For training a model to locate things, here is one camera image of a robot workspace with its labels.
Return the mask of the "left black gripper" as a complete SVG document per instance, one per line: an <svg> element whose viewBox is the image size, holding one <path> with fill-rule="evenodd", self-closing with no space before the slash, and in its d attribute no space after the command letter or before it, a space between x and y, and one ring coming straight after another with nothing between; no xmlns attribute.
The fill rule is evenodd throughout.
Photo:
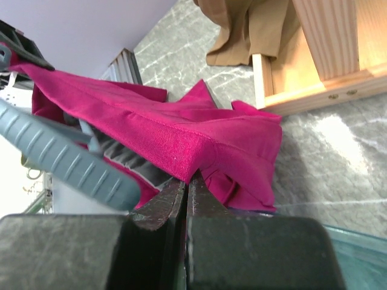
<svg viewBox="0 0 387 290"><path fill-rule="evenodd" d="M15 27L1 21L1 81L10 82L11 72L8 67L12 63L27 62L49 71L54 67L46 61L35 42L25 37Z"/></svg>

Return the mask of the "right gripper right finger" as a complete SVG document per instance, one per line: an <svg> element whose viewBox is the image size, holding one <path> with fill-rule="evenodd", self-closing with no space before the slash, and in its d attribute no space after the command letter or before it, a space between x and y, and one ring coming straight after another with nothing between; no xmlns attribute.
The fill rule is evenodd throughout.
<svg viewBox="0 0 387 290"><path fill-rule="evenodd" d="M196 173L188 185L186 227L187 289L233 289L230 212Z"/></svg>

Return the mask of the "magenta garment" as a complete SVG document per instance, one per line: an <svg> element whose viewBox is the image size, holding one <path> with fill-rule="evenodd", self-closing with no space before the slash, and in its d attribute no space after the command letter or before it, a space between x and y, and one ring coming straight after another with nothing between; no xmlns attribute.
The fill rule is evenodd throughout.
<svg viewBox="0 0 387 290"><path fill-rule="evenodd" d="M63 122L80 118L173 177L201 172L227 207L275 210L272 180L282 141L281 117L243 101L214 104L199 81L181 100L164 89L109 82L21 63L12 70L34 81L33 113Z"/></svg>

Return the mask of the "tan skirt with white lining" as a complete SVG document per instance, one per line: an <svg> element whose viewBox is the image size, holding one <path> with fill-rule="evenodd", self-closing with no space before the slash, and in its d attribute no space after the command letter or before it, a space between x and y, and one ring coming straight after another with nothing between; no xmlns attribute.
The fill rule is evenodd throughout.
<svg viewBox="0 0 387 290"><path fill-rule="evenodd" d="M195 1L203 14L220 27L206 55L210 66L249 65L252 55L277 58L300 28L289 0Z"/></svg>

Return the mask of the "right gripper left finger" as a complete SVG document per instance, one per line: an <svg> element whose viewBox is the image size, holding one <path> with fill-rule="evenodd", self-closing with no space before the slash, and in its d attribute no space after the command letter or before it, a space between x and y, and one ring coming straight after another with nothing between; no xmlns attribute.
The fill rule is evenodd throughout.
<svg viewBox="0 0 387 290"><path fill-rule="evenodd" d="M186 211L186 185L173 179L125 218L106 289L173 289Z"/></svg>

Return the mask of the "teal plastic hanger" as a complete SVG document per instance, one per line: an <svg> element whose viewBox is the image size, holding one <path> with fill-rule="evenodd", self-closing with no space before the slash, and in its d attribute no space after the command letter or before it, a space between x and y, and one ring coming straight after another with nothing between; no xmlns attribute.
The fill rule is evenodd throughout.
<svg viewBox="0 0 387 290"><path fill-rule="evenodd" d="M26 113L1 100L1 135L39 169L84 196L117 211L131 211L141 190L133 178L103 160L99 142L84 120L80 130Z"/></svg>

